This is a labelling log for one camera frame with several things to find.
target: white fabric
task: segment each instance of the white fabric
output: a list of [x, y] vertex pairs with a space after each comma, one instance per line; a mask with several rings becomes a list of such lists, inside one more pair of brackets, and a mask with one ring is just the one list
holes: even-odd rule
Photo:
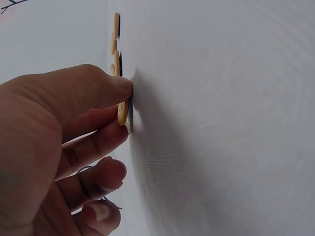
[[115, 11], [134, 84], [116, 235], [313, 235], [315, 1], [110, 0], [108, 35]]

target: wooden button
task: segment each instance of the wooden button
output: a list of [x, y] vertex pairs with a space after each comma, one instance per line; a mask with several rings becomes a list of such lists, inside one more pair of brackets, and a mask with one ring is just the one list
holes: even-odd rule
[[114, 31], [113, 31], [113, 39], [117, 40], [119, 37], [119, 14], [115, 12], [114, 14]]
[[118, 50], [114, 53], [115, 76], [120, 76], [120, 58]]
[[117, 50], [117, 40], [114, 39], [114, 32], [112, 34], [112, 44], [110, 48], [110, 53], [113, 55], [115, 51]]
[[118, 105], [117, 120], [120, 126], [125, 125], [127, 121], [128, 110], [129, 110], [129, 100], [122, 102]]
[[115, 75], [115, 66], [113, 64], [110, 65], [110, 73], [112, 74], [112, 76], [116, 76]]

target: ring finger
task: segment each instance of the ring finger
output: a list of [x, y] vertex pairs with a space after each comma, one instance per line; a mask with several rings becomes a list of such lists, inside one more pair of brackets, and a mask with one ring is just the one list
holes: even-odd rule
[[111, 157], [103, 158], [96, 166], [56, 182], [71, 211], [87, 202], [97, 200], [123, 184], [126, 167]]

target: finger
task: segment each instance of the finger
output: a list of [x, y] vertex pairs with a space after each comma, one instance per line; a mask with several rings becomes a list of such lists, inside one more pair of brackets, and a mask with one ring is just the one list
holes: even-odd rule
[[63, 143], [96, 131], [117, 120], [118, 106], [91, 109], [63, 125]]
[[132, 93], [131, 81], [88, 64], [21, 76], [1, 88], [38, 103], [62, 125], [91, 108], [123, 102]]
[[104, 157], [126, 141], [128, 129], [115, 121], [82, 139], [63, 145], [56, 180]]
[[82, 236], [107, 236], [120, 224], [120, 211], [110, 201], [99, 200], [84, 205], [73, 216]]
[[120, 188], [126, 177], [125, 165], [111, 157], [103, 158], [98, 164], [77, 175], [56, 182], [71, 211], [83, 204], [99, 199]]

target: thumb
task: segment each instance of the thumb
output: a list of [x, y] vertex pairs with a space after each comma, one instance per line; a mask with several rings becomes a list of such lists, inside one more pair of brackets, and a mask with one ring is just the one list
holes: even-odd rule
[[85, 64], [44, 74], [25, 75], [0, 86], [32, 100], [65, 124], [91, 108], [114, 106], [132, 94], [132, 83]]

